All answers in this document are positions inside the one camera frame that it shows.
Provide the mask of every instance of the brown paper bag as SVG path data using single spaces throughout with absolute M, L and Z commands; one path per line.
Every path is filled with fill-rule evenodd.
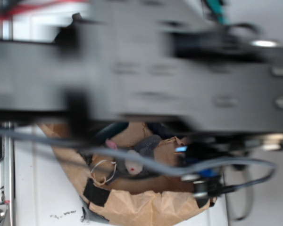
M 47 136 L 67 136 L 65 126 L 40 125 Z M 145 137 L 150 136 L 151 131 L 144 123 L 132 122 L 129 127 L 113 137 L 119 147 L 131 147 Z M 184 144 L 184 140 L 176 137 L 163 140 L 154 151 L 156 161 L 168 165 L 176 165 L 174 149 Z M 159 176 L 143 180 L 128 180 L 118 178 L 109 185 L 99 186 L 111 191 L 104 207 L 90 202 L 83 193 L 87 180 L 91 178 L 90 169 L 76 150 L 53 147 L 53 152 L 60 160 L 61 166 L 69 180 L 83 198 L 89 204 L 90 210 L 102 215 L 110 224 L 120 226 L 172 226 L 183 220 L 187 220 L 209 208 L 209 202 L 201 209 L 191 192 L 192 183 L 185 183 L 180 178 Z M 107 159 L 106 156 L 94 155 L 92 166 L 99 161 Z M 101 164 L 105 172 L 97 171 L 93 174 L 96 181 L 107 178 L 113 171 L 112 164 Z

